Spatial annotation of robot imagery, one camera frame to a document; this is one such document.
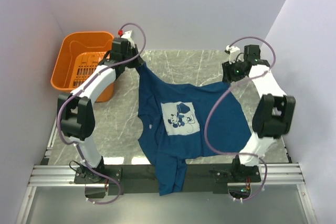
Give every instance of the white printed square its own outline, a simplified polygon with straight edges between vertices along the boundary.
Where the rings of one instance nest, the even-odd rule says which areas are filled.
[[[168,135],[190,135],[200,131],[192,102],[161,103],[163,122]]]

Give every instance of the blue garment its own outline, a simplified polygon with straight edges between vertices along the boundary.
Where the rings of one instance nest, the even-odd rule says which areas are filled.
[[[204,140],[207,116],[229,88],[223,82],[202,87],[168,84],[143,64],[138,117],[143,123],[140,146],[159,181],[160,195],[181,191],[186,158],[217,155]],[[208,139],[222,152],[239,152],[251,136],[239,102],[230,93],[218,106],[208,128]]]

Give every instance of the marble surface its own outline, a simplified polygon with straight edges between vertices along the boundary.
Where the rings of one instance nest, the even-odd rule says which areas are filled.
[[[148,50],[142,54],[148,67],[168,83],[191,83],[203,86],[222,80],[221,63],[228,55],[219,50]],[[98,151],[106,164],[147,164],[138,138],[142,123],[138,116],[139,75],[127,69],[115,82],[114,95],[109,102],[95,103],[93,109],[96,129],[93,133]],[[252,118],[259,102],[257,90],[252,82],[243,84],[233,92],[241,103],[251,128]],[[283,140],[279,139],[266,153],[268,163],[287,163]],[[67,165],[78,160],[73,146],[64,145],[58,135],[51,152],[49,165]],[[231,163],[231,156],[213,156],[190,159],[188,163]]]

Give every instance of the blue shirt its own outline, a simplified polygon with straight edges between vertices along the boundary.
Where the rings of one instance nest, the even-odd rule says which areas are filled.
[[[143,64],[137,68],[138,117],[143,123],[140,146],[159,181],[160,195],[181,191],[187,158],[217,155],[204,140],[207,116],[229,88],[223,82],[202,87],[169,84]],[[208,139],[222,152],[239,152],[251,136],[239,102],[230,93],[213,114]]]

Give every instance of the marble table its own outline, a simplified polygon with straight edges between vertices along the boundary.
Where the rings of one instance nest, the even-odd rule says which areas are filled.
[[[168,83],[191,83],[203,86],[222,80],[221,63],[228,55],[219,50],[147,50],[142,54],[148,67]],[[138,144],[142,123],[138,116],[139,75],[127,69],[114,84],[114,95],[105,103],[95,103],[96,129],[93,133],[98,151],[106,164],[148,164]],[[251,129],[252,118],[259,102],[252,82],[237,88],[234,96],[241,103]],[[57,134],[49,165],[67,165],[78,160],[73,146],[64,145]],[[200,157],[188,163],[231,163],[232,156]],[[287,151],[282,139],[266,153],[267,163],[287,163]]]

